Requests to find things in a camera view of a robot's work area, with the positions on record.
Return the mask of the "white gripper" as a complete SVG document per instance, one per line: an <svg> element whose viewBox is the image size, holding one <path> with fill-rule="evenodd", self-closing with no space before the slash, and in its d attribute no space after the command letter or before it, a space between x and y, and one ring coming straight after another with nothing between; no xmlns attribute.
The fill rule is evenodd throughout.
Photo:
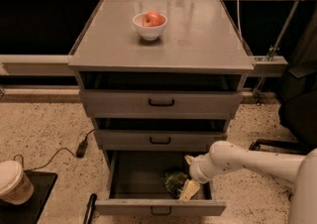
<svg viewBox="0 0 317 224"><path fill-rule="evenodd" d="M190 200L200 189L200 183L204 184L212 180L215 176L215 166L209 154L193 157L186 155L186 162L189 164L189 174L192 179L188 179L180 190L179 199L181 201Z"/></svg>

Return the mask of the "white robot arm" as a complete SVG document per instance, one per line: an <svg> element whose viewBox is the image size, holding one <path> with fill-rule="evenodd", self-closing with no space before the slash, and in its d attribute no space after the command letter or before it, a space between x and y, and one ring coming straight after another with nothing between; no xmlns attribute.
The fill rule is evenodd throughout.
<svg viewBox="0 0 317 224"><path fill-rule="evenodd" d="M287 224L317 224L317 150L302 156L251 151L217 141L208 153L185 159L190 179L180 191L182 201L188 201L201 184L215 176L245 168L292 188Z"/></svg>

